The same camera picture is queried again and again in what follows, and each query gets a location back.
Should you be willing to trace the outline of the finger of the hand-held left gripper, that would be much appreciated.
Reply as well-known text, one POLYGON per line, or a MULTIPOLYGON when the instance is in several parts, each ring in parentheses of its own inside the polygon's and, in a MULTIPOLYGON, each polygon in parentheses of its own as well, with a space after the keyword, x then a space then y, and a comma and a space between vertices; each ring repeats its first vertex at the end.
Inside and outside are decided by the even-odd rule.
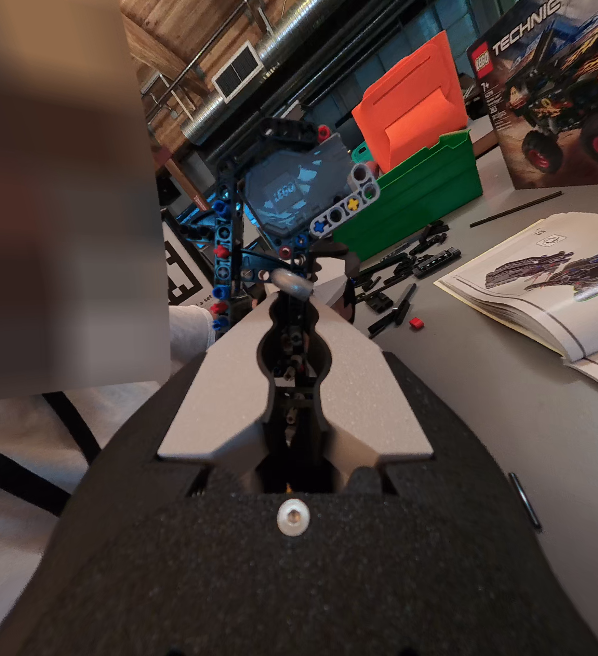
POLYGON ((348 322, 355 320, 353 278, 359 273, 359 256, 343 243, 319 241, 311 247, 315 265, 313 296, 348 322))

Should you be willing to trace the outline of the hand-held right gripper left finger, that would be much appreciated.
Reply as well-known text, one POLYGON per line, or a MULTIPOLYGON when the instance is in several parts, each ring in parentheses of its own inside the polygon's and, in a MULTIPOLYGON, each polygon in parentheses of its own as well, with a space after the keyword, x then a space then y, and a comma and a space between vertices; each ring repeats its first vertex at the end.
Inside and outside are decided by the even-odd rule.
POLYGON ((180 405, 158 455, 167 460, 263 460, 262 426, 273 378, 258 350, 273 326, 277 294, 232 327, 209 348, 180 405))

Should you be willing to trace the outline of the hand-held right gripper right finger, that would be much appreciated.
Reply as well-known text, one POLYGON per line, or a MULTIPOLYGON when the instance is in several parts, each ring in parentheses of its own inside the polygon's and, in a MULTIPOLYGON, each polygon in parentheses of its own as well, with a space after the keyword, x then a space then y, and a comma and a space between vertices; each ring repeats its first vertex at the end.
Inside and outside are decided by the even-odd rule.
POLYGON ((314 297, 309 362, 333 466, 429 459, 434 450, 378 345, 314 297))

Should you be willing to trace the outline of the lego truck model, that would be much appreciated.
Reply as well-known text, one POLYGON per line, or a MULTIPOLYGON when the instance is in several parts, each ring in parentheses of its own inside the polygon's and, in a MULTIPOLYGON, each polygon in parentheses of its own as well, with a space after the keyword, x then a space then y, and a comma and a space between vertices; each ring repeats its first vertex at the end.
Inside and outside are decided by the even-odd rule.
POLYGON ((316 428, 308 445, 332 464, 345 457, 369 461, 381 454, 381 438, 364 423, 356 384, 363 374, 380 380, 386 368, 378 347, 314 296, 311 276, 320 258, 347 248, 327 238, 377 200, 380 189, 366 165, 353 165, 338 138, 325 127, 289 119, 263 119, 256 138, 239 155, 217 166, 211 227, 215 257, 210 309, 221 337, 218 354, 239 356, 238 373, 249 375, 244 401, 219 416, 203 438, 202 454, 214 461, 251 461, 255 468, 272 451, 267 437, 276 378, 290 372, 309 382, 316 428))

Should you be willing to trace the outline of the group of black lego beams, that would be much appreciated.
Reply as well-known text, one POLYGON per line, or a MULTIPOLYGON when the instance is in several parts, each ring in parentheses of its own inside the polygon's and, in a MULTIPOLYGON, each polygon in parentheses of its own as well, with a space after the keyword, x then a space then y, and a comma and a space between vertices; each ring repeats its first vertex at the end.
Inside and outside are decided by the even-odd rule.
POLYGON ((414 243, 405 242, 377 264, 353 276, 354 307, 366 306, 378 316, 368 327, 369 339, 402 325, 409 315, 417 281, 460 258, 460 250, 454 247, 435 251, 445 244, 450 229, 450 225, 436 220, 422 230, 414 243))

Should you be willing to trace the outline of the short black lego pin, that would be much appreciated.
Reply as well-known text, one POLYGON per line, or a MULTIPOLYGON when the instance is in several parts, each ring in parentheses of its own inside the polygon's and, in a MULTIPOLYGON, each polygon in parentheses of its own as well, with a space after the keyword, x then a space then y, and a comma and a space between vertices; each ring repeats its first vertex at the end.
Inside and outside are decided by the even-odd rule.
POLYGON ((521 504, 532 528, 537 533, 541 533, 543 531, 541 521, 539 520, 539 517, 537 516, 535 509, 515 472, 508 472, 508 482, 519 499, 519 503, 521 504))

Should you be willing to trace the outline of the long black lego axle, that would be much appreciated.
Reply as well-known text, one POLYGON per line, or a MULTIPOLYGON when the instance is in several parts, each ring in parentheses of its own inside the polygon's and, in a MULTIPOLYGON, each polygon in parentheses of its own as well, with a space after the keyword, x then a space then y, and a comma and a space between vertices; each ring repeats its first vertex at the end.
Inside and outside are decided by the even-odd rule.
POLYGON ((525 209, 540 205, 540 204, 548 202, 550 200, 554 200, 558 197, 561 197, 562 195, 563 195, 563 191, 557 191, 557 192, 554 192, 554 193, 550 193, 548 195, 541 196, 541 197, 539 197, 535 200, 528 201, 526 203, 515 206, 511 209, 503 210, 503 211, 501 211, 497 214, 491 215, 490 217, 486 217, 484 219, 475 221, 475 222, 471 223, 469 225, 469 227, 470 228, 475 228, 475 227, 478 227, 478 226, 482 226, 482 225, 490 223, 494 220, 498 220, 499 218, 507 217, 507 216, 510 216, 512 214, 521 212, 525 209))

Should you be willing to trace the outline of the lego instruction booklet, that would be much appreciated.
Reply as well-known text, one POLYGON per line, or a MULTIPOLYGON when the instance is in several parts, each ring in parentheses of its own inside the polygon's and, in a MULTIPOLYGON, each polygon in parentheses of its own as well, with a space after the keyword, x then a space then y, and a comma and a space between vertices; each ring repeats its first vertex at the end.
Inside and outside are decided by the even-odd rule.
POLYGON ((598 382, 598 214, 551 215, 434 284, 598 382))

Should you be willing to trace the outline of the lego set box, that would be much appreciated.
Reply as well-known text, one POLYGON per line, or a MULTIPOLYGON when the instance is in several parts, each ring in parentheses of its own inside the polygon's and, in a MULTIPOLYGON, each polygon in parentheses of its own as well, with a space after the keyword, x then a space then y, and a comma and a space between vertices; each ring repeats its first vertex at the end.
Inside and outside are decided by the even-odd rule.
POLYGON ((517 1, 467 56, 515 189, 598 185, 598 1, 517 1))

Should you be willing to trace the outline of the green plastic bin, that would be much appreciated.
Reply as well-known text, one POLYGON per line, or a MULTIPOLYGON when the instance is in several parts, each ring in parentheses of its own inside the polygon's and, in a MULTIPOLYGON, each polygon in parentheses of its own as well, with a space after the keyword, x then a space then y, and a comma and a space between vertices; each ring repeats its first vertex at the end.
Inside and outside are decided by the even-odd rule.
POLYGON ((483 194, 467 129, 442 135, 377 183, 379 198, 334 231, 362 261, 483 194))

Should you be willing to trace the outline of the white sheet with black marker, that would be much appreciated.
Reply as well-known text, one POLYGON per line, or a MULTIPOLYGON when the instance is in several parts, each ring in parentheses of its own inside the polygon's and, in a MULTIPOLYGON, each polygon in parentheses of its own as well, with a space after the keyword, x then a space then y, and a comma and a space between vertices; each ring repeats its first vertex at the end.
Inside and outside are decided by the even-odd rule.
POLYGON ((202 252, 185 237, 167 208, 161 209, 170 306, 210 308, 215 299, 213 268, 202 252))

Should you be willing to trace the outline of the orange folded box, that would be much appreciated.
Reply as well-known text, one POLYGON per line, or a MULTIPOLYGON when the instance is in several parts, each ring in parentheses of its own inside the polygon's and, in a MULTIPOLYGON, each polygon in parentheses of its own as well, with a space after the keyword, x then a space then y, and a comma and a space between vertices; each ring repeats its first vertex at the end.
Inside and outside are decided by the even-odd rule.
POLYGON ((369 86, 352 113, 383 173, 433 147, 440 136, 465 129, 464 97, 445 31, 369 86))

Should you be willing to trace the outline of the white vent grille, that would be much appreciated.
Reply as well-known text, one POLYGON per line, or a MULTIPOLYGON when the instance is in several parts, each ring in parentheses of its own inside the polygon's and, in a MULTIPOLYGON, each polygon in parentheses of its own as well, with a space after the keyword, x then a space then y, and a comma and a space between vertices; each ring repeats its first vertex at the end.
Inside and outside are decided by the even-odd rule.
POLYGON ((211 82, 215 91, 228 104, 264 69, 254 45, 247 40, 212 77, 211 82))

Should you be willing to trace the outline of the metal ventilation duct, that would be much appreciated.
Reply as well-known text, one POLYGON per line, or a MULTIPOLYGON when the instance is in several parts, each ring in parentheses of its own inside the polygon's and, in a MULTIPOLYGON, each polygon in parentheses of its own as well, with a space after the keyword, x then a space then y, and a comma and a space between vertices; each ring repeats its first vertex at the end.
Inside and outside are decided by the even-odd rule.
POLYGON ((279 20, 271 32, 255 45, 265 69, 257 74, 228 104, 214 91, 181 125, 181 132, 191 144, 198 146, 248 99, 300 45, 340 7, 342 1, 298 1, 279 20))

